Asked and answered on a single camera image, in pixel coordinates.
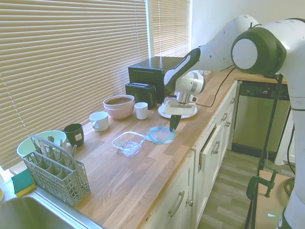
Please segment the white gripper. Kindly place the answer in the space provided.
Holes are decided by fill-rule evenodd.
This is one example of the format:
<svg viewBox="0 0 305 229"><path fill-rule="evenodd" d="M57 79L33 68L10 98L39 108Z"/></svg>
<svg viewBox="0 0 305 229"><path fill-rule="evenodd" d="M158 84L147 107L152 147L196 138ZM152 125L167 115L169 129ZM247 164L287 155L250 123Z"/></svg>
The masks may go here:
<svg viewBox="0 0 305 229"><path fill-rule="evenodd" d="M190 104L181 104L177 100L168 100L164 104L164 114L171 115L170 131L173 132L181 120L181 115L192 115L194 106Z"/></svg>

